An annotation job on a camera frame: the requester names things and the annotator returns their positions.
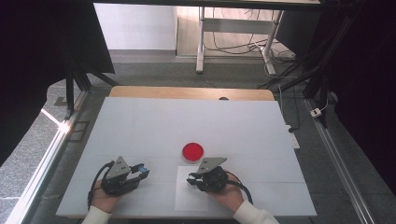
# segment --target wrist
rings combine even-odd
[[[92,203],[92,205],[102,210],[103,212],[111,214],[116,207],[117,201],[117,199],[110,198],[94,202]]]
[[[239,209],[239,207],[242,205],[243,202],[244,201],[234,202],[234,203],[230,204],[230,206],[228,208],[233,212],[233,214],[235,214],[235,212]]]

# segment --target white wall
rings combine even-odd
[[[176,49],[175,7],[94,4],[108,49]]]

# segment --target tabletop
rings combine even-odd
[[[220,96],[230,100],[218,100]],[[101,166],[122,156],[131,166],[144,163],[150,173],[138,189],[122,198],[113,217],[231,218],[230,211],[187,183],[188,174],[196,172],[199,164],[183,160],[181,150],[194,142],[204,148],[205,157],[228,158],[221,166],[234,171],[258,207],[275,216],[315,216],[278,102],[273,99],[264,90],[114,88],[105,99],[57,215],[84,217],[92,183],[87,176],[93,178]]]

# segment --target human hand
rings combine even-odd
[[[227,173],[228,179],[238,182],[238,179],[234,175]],[[218,201],[224,207],[230,209],[233,213],[238,210],[241,204],[244,202],[242,197],[241,189],[237,186],[227,184],[224,189],[220,192],[206,192],[208,195],[212,196],[216,201]]]
[[[102,184],[102,180],[98,180],[95,183],[95,190],[93,191],[93,196],[92,196],[92,205],[110,214],[116,207],[119,200],[124,195],[121,196],[108,195],[101,188],[101,184]]]

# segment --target white sleeve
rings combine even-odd
[[[107,224],[111,214],[91,205],[90,211],[81,224]]]
[[[233,218],[241,224],[278,224],[268,211],[257,209],[247,201],[241,204]]]

